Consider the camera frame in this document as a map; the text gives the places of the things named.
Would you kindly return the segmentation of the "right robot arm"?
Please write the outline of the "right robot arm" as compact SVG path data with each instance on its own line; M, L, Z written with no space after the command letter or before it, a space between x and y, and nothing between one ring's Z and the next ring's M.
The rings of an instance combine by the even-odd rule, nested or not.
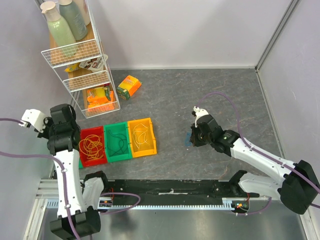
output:
M229 184L235 197L244 193L279 199L292 212L303 215L320 193L320 183L312 166L278 157L249 142L233 130L224 130L203 108L194 108L190 142L195 147L211 146L216 152L241 160L265 175L239 170Z

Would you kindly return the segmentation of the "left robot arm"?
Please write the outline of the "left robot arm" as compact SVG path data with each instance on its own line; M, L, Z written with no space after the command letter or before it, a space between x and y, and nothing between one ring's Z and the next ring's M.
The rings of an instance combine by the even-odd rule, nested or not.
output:
M57 219L50 222L50 230L62 240L79 240L98 233L101 230L98 203L100 197L109 193L110 185L103 171L87 174L80 180L81 130L74 108L66 103L52 107L45 126L58 184Z

